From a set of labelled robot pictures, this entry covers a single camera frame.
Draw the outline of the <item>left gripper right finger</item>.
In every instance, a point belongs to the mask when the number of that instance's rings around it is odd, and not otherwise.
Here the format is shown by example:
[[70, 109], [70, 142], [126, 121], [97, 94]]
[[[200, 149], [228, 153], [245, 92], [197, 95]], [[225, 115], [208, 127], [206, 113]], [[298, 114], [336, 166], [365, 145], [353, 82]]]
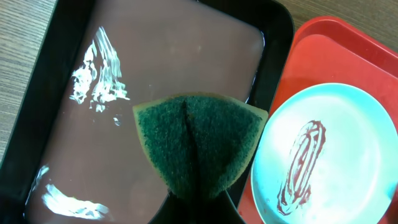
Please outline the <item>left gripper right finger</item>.
[[204, 202], [198, 215], [199, 224], [245, 224], [228, 192]]

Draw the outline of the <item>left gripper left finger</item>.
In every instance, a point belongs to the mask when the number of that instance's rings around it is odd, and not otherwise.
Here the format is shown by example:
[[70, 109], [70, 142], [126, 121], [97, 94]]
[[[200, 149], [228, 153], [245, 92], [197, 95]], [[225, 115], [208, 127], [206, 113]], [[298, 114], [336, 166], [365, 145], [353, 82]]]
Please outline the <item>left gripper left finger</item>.
[[169, 191], [149, 224], [192, 224], [194, 222], [195, 215], [192, 210], [192, 203]]

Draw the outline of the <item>green yellow sponge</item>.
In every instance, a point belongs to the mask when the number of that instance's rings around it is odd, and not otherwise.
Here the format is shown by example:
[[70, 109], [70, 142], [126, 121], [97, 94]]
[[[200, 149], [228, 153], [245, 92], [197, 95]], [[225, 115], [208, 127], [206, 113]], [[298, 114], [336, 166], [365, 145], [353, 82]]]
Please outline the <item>green yellow sponge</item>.
[[148, 161], [170, 191], [211, 200], [245, 171], [266, 124], [265, 110], [214, 93], [187, 93], [133, 106]]

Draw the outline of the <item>light blue plate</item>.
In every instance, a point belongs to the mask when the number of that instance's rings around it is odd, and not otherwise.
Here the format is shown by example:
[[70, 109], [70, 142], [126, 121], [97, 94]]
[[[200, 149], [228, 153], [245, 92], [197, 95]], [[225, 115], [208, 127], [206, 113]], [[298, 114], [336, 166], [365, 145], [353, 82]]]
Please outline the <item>light blue plate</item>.
[[377, 223], [397, 186], [397, 131], [369, 93], [306, 88], [268, 120], [251, 169], [265, 223]]

